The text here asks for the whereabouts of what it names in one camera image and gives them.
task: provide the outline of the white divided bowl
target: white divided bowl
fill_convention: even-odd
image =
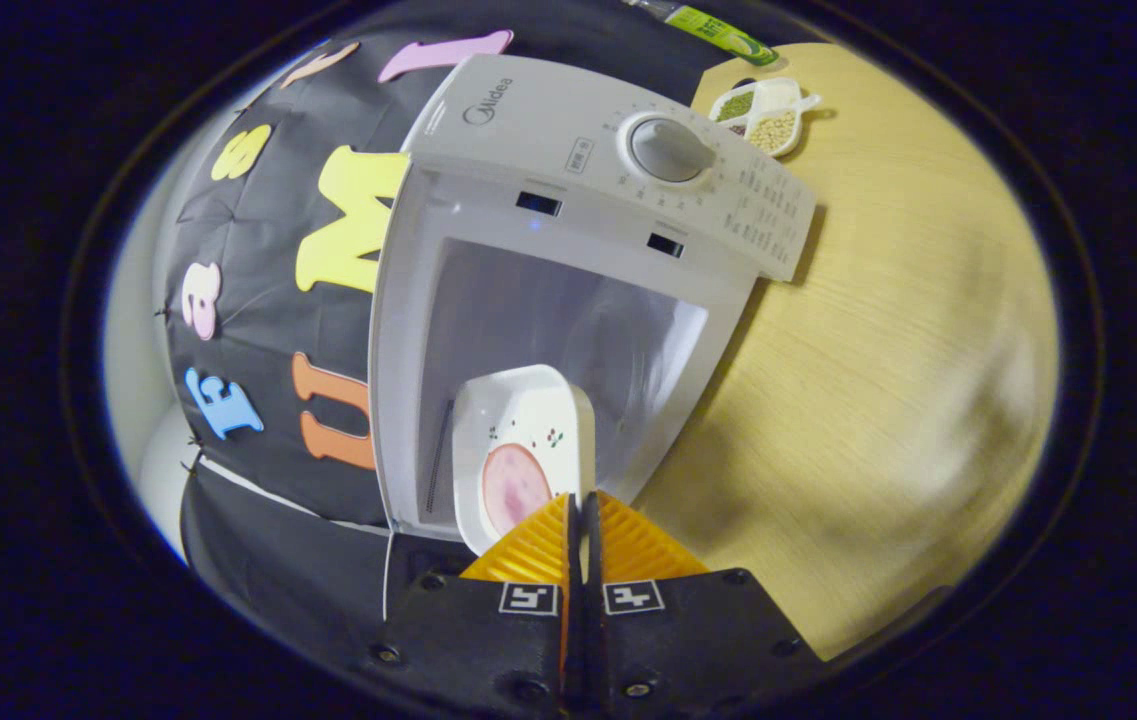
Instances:
[[[484,503],[496,448],[514,445],[540,465],[550,497],[595,488],[595,413],[586,392],[550,365],[471,379],[453,409],[453,502],[467,546],[482,555],[501,538]]]

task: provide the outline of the light wood surface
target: light wood surface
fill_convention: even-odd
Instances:
[[[1024,496],[1057,325],[1034,232],[964,133],[839,45],[711,68],[824,101],[783,164],[818,217],[795,284],[760,281],[636,508],[711,569],[745,566],[820,656],[956,582]]]

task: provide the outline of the dried legumes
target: dried legumes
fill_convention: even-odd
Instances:
[[[750,106],[755,102],[755,91],[742,92],[742,94],[737,97],[729,97],[724,101],[722,108],[719,108],[719,117],[715,118],[716,123],[722,123],[724,121],[730,121],[732,118],[740,118],[742,115],[750,110]]]
[[[779,118],[760,119],[750,136],[746,138],[760,150],[772,152],[786,144],[795,135],[795,111],[789,110]]]

